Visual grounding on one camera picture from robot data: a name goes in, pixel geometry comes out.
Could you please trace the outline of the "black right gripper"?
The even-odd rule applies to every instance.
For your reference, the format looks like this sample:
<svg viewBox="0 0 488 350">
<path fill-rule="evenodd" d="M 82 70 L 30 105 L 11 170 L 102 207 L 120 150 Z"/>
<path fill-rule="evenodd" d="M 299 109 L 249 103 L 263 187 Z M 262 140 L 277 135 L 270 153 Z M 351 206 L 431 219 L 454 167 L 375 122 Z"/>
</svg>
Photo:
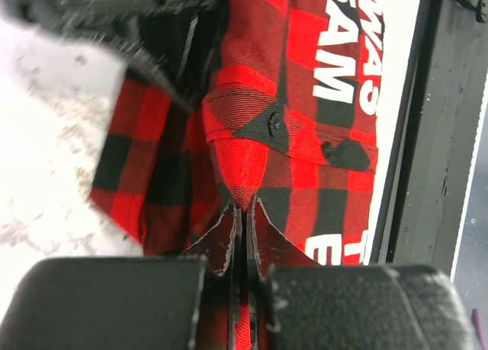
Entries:
<svg viewBox="0 0 488 350">
<path fill-rule="evenodd" d="M 19 21 L 102 46 L 188 113 L 201 105 L 227 0 L 3 0 Z"/>
</svg>

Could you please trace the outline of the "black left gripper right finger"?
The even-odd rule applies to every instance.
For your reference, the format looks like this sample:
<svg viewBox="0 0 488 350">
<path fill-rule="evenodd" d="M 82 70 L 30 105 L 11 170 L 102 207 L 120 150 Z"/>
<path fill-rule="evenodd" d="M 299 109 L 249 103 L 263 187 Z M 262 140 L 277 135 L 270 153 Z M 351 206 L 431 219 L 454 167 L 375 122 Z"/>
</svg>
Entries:
<svg viewBox="0 0 488 350">
<path fill-rule="evenodd" d="M 320 267 L 271 223 L 259 198 L 246 215 L 252 344 L 320 348 Z"/>
</svg>

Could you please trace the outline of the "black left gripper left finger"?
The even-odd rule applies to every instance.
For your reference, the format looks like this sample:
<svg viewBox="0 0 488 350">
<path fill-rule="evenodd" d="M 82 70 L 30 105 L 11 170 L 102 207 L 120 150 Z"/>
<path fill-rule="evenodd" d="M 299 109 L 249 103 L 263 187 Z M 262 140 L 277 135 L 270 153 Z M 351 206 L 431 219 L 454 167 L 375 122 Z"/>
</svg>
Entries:
<svg viewBox="0 0 488 350">
<path fill-rule="evenodd" d="M 196 349 L 234 349 L 240 320 L 242 211 L 229 200 L 218 221 L 185 252 L 203 258 Z"/>
</svg>

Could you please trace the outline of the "red black plaid shirt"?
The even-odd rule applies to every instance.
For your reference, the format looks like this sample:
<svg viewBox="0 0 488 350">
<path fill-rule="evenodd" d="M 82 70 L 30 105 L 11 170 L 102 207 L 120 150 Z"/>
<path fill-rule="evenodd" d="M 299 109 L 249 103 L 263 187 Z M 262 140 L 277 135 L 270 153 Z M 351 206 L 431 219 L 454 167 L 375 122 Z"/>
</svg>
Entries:
<svg viewBox="0 0 488 350">
<path fill-rule="evenodd" d="M 363 262 L 384 21 L 375 0 L 230 0 L 201 109 L 128 72 L 90 192 L 147 255 L 180 252 L 229 200 L 321 265 Z"/>
</svg>

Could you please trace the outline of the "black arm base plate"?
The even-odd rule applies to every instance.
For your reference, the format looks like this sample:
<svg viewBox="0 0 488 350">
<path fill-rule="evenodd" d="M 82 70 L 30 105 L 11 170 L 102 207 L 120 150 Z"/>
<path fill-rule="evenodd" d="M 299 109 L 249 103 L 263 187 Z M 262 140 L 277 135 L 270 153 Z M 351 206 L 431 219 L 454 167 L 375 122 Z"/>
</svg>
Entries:
<svg viewBox="0 0 488 350">
<path fill-rule="evenodd" d="M 371 261 L 456 270 L 486 111 L 487 0 L 419 0 Z"/>
</svg>

